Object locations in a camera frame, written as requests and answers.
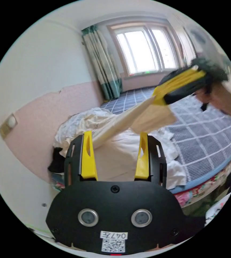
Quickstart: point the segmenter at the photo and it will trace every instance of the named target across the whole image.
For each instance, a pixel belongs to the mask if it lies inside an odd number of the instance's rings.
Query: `pink wall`
[[[99,86],[94,82],[48,93],[15,112],[18,125],[5,142],[26,168],[49,182],[47,167],[52,160],[52,145],[59,126],[69,116],[99,107],[102,102]]]
[[[124,73],[121,73],[123,91],[156,86],[161,81],[161,79],[168,73],[169,72],[142,75],[142,76],[136,76],[136,77],[131,77],[127,79],[124,79]]]

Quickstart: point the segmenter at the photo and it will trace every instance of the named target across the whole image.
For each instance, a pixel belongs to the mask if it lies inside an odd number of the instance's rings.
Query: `curtain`
[[[82,33],[105,100],[118,98],[122,93],[122,79],[105,38],[96,25],[82,30]]]

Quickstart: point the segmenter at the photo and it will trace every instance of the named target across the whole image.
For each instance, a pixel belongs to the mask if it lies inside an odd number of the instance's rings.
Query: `floral bedspread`
[[[219,173],[217,173],[215,176],[210,178],[205,183],[199,186],[196,186],[195,188],[189,189],[187,191],[176,193],[174,196],[180,203],[181,207],[185,207],[190,204],[193,204],[198,200],[200,200],[202,196],[204,197],[207,196],[214,189],[216,189],[218,186],[223,184],[230,173],[231,173],[231,161],[224,169],[222,169]]]

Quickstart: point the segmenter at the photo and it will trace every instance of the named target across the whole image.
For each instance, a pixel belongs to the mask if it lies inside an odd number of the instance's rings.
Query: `qr code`
[[[125,240],[103,239],[102,252],[125,253]]]

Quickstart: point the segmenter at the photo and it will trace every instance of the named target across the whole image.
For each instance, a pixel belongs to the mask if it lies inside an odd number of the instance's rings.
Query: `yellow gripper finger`
[[[138,153],[138,160],[136,166],[135,179],[146,180],[149,177],[149,163],[148,163],[148,134],[140,133],[140,146]]]
[[[83,179],[98,179],[91,131],[84,133],[81,159],[81,176]]]

